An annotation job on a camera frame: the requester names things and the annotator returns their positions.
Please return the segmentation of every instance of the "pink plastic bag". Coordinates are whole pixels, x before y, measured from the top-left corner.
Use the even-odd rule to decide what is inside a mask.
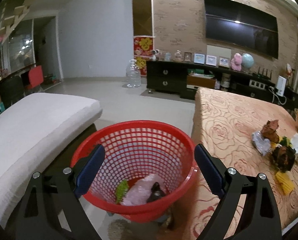
[[[139,206],[146,204],[147,199],[151,195],[151,188],[156,182],[160,184],[160,189],[166,193],[163,179],[157,174],[150,174],[147,177],[138,180],[127,192],[120,204],[124,206]]]

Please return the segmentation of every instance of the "photo frame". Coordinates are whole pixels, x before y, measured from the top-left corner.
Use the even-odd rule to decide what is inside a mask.
[[[205,63],[205,58],[206,58],[206,56],[204,54],[195,53],[193,62],[198,63],[198,64],[204,64]]]
[[[228,59],[226,57],[219,57],[219,66],[229,68],[230,59]]]
[[[167,52],[165,54],[165,61],[170,61],[171,60],[171,53],[170,52]]]
[[[191,62],[192,60],[192,53],[191,52],[185,52],[184,61]]]
[[[217,66],[217,57],[207,55],[206,65]]]

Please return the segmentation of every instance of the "television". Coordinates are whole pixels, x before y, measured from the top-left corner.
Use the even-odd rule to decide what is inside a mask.
[[[278,58],[276,17],[232,0],[204,0],[206,38],[240,45]]]

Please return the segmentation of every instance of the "floral bedspread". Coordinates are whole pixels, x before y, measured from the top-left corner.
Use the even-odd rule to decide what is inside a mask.
[[[262,157],[251,143],[251,134],[260,130],[268,120],[279,120],[280,136],[291,138],[296,123],[288,112],[278,105],[228,92],[199,88],[196,93],[192,139],[203,143],[212,156],[220,158],[227,167],[241,174],[267,175],[275,195],[282,228],[298,217],[298,165],[289,176],[295,184],[290,195],[283,194],[276,171],[268,157]],[[239,222],[245,197],[241,197],[226,237],[231,236]],[[173,232],[161,232],[158,239],[195,240],[206,226],[219,203],[199,172],[196,184],[174,205],[176,227]]]

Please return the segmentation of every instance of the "black cabinet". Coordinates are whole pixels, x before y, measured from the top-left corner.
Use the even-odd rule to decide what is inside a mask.
[[[181,93],[186,89],[187,68],[173,62],[147,62],[147,88]]]
[[[181,98],[194,100],[195,90],[187,88],[188,69],[203,69],[205,73],[212,72],[217,80],[221,80],[223,73],[231,75],[231,86],[229,92],[256,98],[266,102],[272,102],[273,94],[267,89],[269,86],[275,87],[270,80],[259,78],[242,71],[235,71],[228,68],[213,67],[191,62],[173,61],[147,61],[147,88],[149,90],[179,93]],[[266,90],[250,87],[250,80],[258,81],[266,85]],[[284,107],[287,110],[298,108],[298,94],[289,88],[285,90],[287,102]],[[280,104],[277,97],[274,104]]]

